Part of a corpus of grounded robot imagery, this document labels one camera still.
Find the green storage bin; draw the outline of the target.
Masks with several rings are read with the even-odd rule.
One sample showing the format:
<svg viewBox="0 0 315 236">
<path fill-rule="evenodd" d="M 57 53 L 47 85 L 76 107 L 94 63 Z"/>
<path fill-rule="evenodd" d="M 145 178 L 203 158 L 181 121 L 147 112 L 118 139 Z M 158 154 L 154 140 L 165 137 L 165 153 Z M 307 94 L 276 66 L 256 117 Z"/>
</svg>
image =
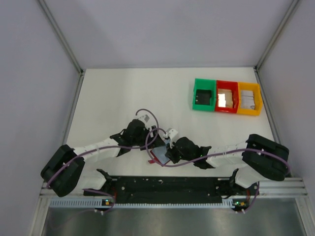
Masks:
<svg viewBox="0 0 315 236">
<path fill-rule="evenodd" d="M 214 112 L 217 100 L 217 81 L 195 78 L 192 109 Z"/>
</svg>

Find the white cards in yellow bin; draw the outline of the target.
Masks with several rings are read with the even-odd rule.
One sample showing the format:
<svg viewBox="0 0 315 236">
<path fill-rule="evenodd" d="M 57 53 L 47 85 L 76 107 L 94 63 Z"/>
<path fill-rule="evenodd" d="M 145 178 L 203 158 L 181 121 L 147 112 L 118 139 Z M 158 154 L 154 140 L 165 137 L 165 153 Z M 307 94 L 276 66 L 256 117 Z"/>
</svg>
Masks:
<svg viewBox="0 0 315 236">
<path fill-rule="evenodd" d="M 241 108 L 242 109 L 255 109 L 254 93 L 252 90 L 241 90 Z"/>
</svg>

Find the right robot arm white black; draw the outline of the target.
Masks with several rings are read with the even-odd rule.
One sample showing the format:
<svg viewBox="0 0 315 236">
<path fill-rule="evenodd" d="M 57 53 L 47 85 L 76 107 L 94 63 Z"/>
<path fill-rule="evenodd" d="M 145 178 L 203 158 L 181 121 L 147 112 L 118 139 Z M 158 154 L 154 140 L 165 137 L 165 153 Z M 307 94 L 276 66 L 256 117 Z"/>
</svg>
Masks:
<svg viewBox="0 0 315 236">
<path fill-rule="evenodd" d="M 175 166 L 183 161 L 203 170 L 234 168 L 231 184 L 243 188 L 266 179 L 283 181 L 291 170 L 289 149 L 258 134 L 250 134 L 242 143 L 218 148 L 198 146 L 187 137 L 179 137 L 174 129 L 164 137 L 165 155 Z"/>
</svg>

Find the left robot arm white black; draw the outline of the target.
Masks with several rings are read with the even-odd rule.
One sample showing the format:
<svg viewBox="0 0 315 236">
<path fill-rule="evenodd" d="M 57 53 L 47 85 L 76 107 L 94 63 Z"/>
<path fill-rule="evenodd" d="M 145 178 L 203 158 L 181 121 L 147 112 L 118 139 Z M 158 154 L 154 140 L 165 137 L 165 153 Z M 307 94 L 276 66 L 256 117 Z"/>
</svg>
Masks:
<svg viewBox="0 0 315 236">
<path fill-rule="evenodd" d="M 164 146 L 155 126 L 145 118 L 133 119 L 121 132 L 83 147 L 60 146 L 41 171 L 46 188 L 59 197 L 73 190 L 107 190 L 110 176 L 101 168 L 91 170 L 94 162 L 122 156 L 133 149 L 145 150 Z"/>
</svg>

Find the red leather card holder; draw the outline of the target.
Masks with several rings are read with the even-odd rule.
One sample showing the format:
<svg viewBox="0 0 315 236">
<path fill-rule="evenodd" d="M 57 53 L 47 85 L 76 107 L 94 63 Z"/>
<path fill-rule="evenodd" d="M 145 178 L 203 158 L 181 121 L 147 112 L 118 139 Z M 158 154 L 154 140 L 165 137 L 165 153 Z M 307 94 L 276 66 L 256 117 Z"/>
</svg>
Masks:
<svg viewBox="0 0 315 236">
<path fill-rule="evenodd" d="M 148 150 L 151 157 L 148 160 L 148 163 L 150 164 L 154 164 L 155 161 L 157 161 L 158 163 L 165 165 L 168 164 L 170 162 L 170 159 L 165 155 L 167 152 L 167 148 L 166 146 L 162 146 L 162 147 L 155 147 L 153 149 L 149 149 Z"/>
</svg>

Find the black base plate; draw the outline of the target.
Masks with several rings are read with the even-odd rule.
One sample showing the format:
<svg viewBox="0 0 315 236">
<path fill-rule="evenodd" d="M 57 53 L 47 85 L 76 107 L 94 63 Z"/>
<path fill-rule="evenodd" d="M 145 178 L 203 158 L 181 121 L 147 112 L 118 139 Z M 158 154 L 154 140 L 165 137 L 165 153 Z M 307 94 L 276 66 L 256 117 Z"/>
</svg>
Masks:
<svg viewBox="0 0 315 236">
<path fill-rule="evenodd" d="M 229 178 L 111 176 L 101 192 L 115 197 L 118 204 L 210 204 L 223 196 L 254 196 L 257 184 L 245 189 L 231 185 Z"/>
</svg>

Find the gold card in red bin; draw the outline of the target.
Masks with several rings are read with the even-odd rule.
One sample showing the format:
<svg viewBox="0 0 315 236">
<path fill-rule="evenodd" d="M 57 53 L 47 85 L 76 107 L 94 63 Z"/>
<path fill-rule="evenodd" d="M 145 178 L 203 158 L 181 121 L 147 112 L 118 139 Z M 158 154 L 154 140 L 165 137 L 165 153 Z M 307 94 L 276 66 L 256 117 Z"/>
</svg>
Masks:
<svg viewBox="0 0 315 236">
<path fill-rule="evenodd" d="M 229 89 L 218 89 L 218 107 L 232 108 L 233 107 L 233 95 Z"/>
</svg>

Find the aluminium frame rail right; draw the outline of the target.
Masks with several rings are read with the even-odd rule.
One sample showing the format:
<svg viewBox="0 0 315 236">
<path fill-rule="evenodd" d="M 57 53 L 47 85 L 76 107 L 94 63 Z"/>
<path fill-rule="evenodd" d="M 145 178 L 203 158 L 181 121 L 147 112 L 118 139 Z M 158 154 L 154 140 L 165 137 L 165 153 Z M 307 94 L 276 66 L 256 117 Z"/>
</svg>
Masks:
<svg viewBox="0 0 315 236">
<path fill-rule="evenodd" d="M 315 233 L 315 3 L 293 0 L 256 65 L 274 139 L 290 150 L 292 174 L 307 196 L 297 197 L 309 236 Z"/>
</svg>

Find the red storage bin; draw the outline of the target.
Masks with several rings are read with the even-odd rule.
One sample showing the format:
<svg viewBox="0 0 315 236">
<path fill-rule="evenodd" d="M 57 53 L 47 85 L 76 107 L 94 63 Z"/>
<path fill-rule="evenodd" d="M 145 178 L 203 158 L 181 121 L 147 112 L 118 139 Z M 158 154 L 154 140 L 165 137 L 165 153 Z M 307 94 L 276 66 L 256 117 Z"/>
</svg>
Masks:
<svg viewBox="0 0 315 236">
<path fill-rule="evenodd" d="M 239 105 L 238 83 L 217 80 L 216 91 L 215 111 L 232 114 L 237 113 Z"/>
</svg>

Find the front aluminium rail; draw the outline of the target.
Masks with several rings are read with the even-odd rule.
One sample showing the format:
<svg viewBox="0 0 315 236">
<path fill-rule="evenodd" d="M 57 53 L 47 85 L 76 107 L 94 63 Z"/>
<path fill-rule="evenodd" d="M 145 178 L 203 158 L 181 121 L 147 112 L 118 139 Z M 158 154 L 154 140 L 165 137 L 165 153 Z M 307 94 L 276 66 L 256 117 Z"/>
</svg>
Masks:
<svg viewBox="0 0 315 236">
<path fill-rule="evenodd" d="M 305 198 L 308 193 L 302 178 L 289 177 L 284 181 L 263 180 L 259 185 L 258 198 Z M 53 190 L 44 188 L 43 184 L 39 196 L 42 198 L 57 197 Z M 82 197 L 83 190 L 74 190 L 66 197 Z"/>
</svg>

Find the yellow storage bin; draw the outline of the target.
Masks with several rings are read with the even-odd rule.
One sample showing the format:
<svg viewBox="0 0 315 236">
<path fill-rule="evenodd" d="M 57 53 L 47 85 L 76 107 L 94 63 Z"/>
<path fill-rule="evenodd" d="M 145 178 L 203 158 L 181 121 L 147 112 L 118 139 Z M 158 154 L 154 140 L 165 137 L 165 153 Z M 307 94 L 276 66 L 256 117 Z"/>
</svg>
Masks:
<svg viewBox="0 0 315 236">
<path fill-rule="evenodd" d="M 263 102 L 260 85 L 255 83 L 238 82 L 239 105 L 237 114 L 258 116 Z"/>
</svg>

